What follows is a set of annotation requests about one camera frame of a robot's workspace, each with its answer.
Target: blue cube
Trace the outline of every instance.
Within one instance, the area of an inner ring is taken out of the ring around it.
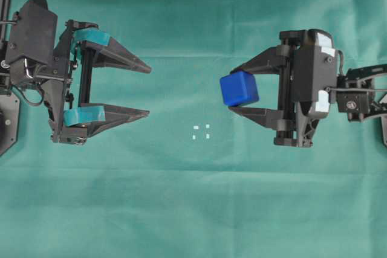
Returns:
[[[244,71],[220,79],[223,103],[238,106],[259,101],[258,89],[253,75]]]

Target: cable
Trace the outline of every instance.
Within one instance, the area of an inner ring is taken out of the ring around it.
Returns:
[[[16,86],[13,86],[12,88],[15,88],[20,93],[20,95],[23,97],[24,101],[30,106],[37,107],[43,103],[43,99],[44,99],[43,98],[43,90],[39,85],[36,85],[36,90],[39,93],[39,95],[41,96],[41,100],[38,103],[33,103],[33,102],[29,101],[29,99],[27,99],[27,97],[24,95],[23,91],[20,88],[18,88]]]
[[[16,21],[0,21],[0,25],[5,25],[5,24],[17,24]]]
[[[326,87],[326,92],[387,92],[387,89],[366,89],[366,88],[332,88]]]
[[[341,76],[344,76],[344,53],[341,51],[341,50],[338,50],[337,51],[339,53],[339,56],[340,56],[340,67],[339,67],[339,72],[340,72],[340,75]]]

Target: teal fabric surface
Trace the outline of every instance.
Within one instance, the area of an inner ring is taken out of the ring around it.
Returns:
[[[99,45],[107,46],[110,40],[110,34],[98,30],[96,28],[84,28],[83,30],[76,30],[73,34],[74,40],[71,44],[71,53],[74,54],[74,49],[77,42],[88,40]]]
[[[219,86],[281,30],[330,32],[345,71],[386,63],[386,1],[48,0],[57,37],[67,19],[95,22],[153,67],[95,69],[91,102],[151,114],[68,146],[50,141],[43,106],[23,103],[0,160],[0,256],[387,256],[379,121],[350,124],[332,106],[313,148],[276,147]],[[259,106],[275,108],[277,77],[256,80]]]

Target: white label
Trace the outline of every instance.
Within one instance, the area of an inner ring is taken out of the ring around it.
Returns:
[[[322,33],[317,33],[317,39],[320,47],[332,48],[332,40],[328,36]]]
[[[317,112],[329,112],[329,94],[324,90],[319,91],[319,101],[316,102]]]
[[[321,47],[321,53],[329,54],[330,56],[334,57],[336,50],[334,48]]]

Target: mounting plate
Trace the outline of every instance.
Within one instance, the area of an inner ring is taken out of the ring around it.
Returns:
[[[0,95],[0,155],[18,139],[20,99],[11,92]]]

